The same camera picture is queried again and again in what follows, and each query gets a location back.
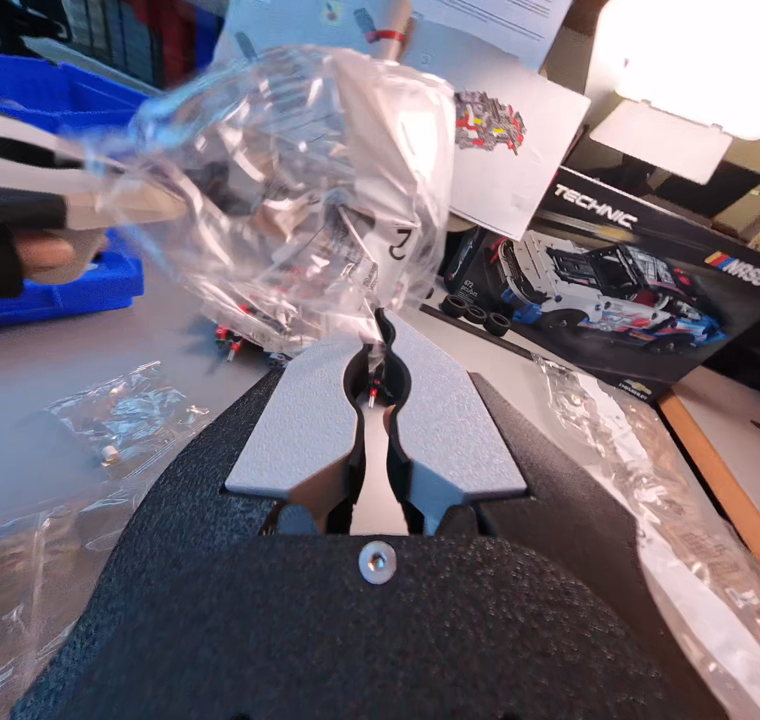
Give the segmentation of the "white labelled clear plastic bag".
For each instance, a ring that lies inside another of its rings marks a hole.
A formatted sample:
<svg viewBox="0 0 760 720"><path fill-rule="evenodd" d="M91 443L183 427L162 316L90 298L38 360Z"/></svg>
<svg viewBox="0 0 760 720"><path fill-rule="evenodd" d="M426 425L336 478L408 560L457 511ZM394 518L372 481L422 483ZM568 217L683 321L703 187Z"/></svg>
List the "white labelled clear plastic bag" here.
<svg viewBox="0 0 760 720"><path fill-rule="evenodd" d="M214 65L79 144L91 175L186 203L173 221L122 224L216 324L248 301L288 316L418 305L444 251L454 118L434 75L285 46Z"/></svg>

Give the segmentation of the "blue bin with white tag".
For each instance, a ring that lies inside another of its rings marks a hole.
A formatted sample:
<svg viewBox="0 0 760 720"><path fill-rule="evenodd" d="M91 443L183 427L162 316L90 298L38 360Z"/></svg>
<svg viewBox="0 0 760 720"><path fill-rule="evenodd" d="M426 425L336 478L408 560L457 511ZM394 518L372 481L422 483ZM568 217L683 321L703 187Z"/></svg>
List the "blue bin with white tag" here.
<svg viewBox="0 0 760 720"><path fill-rule="evenodd" d="M124 127L147 99L66 63L2 55L1 64L2 114L55 135ZM52 286L26 280L20 297L2 299L2 326L130 307L144 294L143 265L116 230L106 236L109 246L80 278Z"/></svg>

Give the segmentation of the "rectangular studio light panel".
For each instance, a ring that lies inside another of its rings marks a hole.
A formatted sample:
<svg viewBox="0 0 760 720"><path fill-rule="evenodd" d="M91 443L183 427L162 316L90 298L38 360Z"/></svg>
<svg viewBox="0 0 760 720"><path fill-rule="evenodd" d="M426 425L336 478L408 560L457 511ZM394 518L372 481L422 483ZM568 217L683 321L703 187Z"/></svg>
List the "rectangular studio light panel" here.
<svg viewBox="0 0 760 720"><path fill-rule="evenodd" d="M759 0L609 0L584 94L590 139L705 185L757 141Z"/></svg>

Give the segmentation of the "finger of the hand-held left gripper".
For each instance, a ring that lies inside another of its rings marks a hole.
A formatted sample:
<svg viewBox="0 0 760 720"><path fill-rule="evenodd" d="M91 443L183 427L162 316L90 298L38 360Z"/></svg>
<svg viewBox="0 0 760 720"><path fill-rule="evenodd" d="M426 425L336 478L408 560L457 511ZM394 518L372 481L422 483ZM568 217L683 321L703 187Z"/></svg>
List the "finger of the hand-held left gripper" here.
<svg viewBox="0 0 760 720"><path fill-rule="evenodd" d="M2 174L2 189L62 194L72 199L88 194L95 203L91 221L114 227L122 223L173 221L187 212L186 203L175 194L120 173L97 177L72 174Z"/></svg>
<svg viewBox="0 0 760 720"><path fill-rule="evenodd" d="M1 145L2 174L88 172L71 142L10 116L1 116Z"/></svg>

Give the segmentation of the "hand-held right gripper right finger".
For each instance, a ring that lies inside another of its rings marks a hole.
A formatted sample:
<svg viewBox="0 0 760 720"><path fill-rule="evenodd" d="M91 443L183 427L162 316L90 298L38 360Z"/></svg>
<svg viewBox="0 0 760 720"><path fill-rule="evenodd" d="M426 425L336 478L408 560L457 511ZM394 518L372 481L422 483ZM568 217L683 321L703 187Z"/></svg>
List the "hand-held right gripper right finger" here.
<svg viewBox="0 0 760 720"><path fill-rule="evenodd" d="M385 342L387 473L409 533L435 533L454 506L524 498L527 482L467 369L397 314Z"/></svg>

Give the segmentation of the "stack of coloured storage bins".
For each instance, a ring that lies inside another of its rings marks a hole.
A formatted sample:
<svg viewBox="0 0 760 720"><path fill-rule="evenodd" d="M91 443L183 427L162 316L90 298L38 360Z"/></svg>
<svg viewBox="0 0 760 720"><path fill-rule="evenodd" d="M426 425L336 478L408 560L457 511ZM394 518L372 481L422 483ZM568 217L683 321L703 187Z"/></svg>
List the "stack of coloured storage bins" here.
<svg viewBox="0 0 760 720"><path fill-rule="evenodd" d="M70 49L157 89L205 69L223 27L223 17L187 0L60 2Z"/></svg>

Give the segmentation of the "person's left hand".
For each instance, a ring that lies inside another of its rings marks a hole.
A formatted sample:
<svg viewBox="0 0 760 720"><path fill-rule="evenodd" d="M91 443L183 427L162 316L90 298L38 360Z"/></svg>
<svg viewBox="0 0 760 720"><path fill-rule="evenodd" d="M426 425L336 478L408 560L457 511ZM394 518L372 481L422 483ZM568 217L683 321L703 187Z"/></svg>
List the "person's left hand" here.
<svg viewBox="0 0 760 720"><path fill-rule="evenodd" d="M13 239L26 278L66 267L75 257L69 242L44 232L17 232Z"/></svg>

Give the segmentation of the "black lego set box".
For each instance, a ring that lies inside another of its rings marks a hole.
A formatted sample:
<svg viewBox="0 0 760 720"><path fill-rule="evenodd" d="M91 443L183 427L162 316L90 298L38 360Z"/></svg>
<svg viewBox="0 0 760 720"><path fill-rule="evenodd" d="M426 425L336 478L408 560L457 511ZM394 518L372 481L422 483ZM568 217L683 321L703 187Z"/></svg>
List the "black lego set box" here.
<svg viewBox="0 0 760 720"><path fill-rule="evenodd" d="M642 402L758 339L758 252L560 167L518 241L476 227L444 285Z"/></svg>

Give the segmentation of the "clear bag of lego parts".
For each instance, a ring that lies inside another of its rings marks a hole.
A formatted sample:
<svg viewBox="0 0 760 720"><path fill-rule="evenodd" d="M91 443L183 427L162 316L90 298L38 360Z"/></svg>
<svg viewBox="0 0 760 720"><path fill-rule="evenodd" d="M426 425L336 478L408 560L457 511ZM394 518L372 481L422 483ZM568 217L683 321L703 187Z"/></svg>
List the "clear bag of lego parts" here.
<svg viewBox="0 0 760 720"><path fill-rule="evenodd" d="M729 718L759 718L758 562L718 515L658 415L594 377L529 353L556 432L635 519L644 578Z"/></svg>

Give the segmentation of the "lego instruction booklet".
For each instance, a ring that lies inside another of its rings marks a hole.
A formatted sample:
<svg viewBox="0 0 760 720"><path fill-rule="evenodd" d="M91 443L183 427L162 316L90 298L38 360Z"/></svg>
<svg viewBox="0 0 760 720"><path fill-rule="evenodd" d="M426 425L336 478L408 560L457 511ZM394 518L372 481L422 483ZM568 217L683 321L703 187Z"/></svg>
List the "lego instruction booklet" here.
<svg viewBox="0 0 760 720"><path fill-rule="evenodd" d="M451 215L520 240L581 128L589 99L410 0L230 0L214 59L279 46L396 60L454 89Z"/></svg>

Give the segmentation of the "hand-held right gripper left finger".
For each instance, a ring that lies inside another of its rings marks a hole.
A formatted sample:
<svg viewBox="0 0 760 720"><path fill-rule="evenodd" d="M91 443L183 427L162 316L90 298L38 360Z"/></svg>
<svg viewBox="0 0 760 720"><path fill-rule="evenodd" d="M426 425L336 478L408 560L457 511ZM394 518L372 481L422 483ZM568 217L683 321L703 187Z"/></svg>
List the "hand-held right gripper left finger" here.
<svg viewBox="0 0 760 720"><path fill-rule="evenodd" d="M226 478L232 494L307 509L349 533L366 474L366 347L334 333L290 361Z"/></svg>

